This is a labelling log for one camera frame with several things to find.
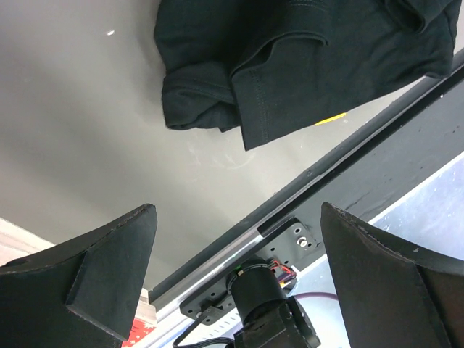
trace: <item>yellow object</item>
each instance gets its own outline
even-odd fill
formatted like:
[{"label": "yellow object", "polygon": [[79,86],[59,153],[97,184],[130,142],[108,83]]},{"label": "yellow object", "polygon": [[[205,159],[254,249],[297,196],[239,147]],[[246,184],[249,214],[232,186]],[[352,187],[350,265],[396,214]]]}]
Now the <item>yellow object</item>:
[{"label": "yellow object", "polygon": [[322,120],[322,121],[316,123],[315,125],[323,125],[324,123],[329,123],[329,122],[332,122],[334,120],[338,120],[339,118],[342,118],[345,115],[346,115],[346,112],[344,112],[343,114],[337,115],[337,116],[326,118],[325,120]]}]

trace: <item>screw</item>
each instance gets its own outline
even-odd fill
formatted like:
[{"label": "screw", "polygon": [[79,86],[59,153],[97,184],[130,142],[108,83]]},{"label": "screw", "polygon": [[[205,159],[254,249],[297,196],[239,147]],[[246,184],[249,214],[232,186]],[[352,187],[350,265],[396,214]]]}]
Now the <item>screw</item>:
[{"label": "screw", "polygon": [[298,238],[297,244],[300,245],[301,248],[304,248],[305,246],[307,246],[307,239],[306,239],[306,237],[300,237],[300,238]]}]

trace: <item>black cloth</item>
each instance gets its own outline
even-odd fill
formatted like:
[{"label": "black cloth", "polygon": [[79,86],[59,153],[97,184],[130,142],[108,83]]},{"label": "black cloth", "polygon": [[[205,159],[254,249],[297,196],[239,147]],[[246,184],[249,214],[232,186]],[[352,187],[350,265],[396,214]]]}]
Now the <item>black cloth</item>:
[{"label": "black cloth", "polygon": [[162,0],[172,129],[241,126],[246,149],[450,73],[461,0]]}]

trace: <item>white floor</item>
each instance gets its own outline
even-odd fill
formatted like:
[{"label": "white floor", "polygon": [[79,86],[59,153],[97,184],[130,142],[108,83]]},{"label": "white floor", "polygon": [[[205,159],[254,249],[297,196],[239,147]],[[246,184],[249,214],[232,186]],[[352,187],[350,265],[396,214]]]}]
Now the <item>white floor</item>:
[{"label": "white floor", "polygon": [[157,5],[0,2],[0,217],[59,243],[151,202],[148,287],[401,94],[250,152],[239,130],[168,130]]}]

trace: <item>black cylinder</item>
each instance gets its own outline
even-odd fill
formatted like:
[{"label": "black cylinder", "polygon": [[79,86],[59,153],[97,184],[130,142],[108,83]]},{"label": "black cylinder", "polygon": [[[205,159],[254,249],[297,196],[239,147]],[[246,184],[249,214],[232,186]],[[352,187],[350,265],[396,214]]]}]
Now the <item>black cylinder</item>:
[{"label": "black cylinder", "polygon": [[235,270],[228,289],[244,325],[267,312],[276,302],[286,299],[276,276],[262,259],[248,261]]}]

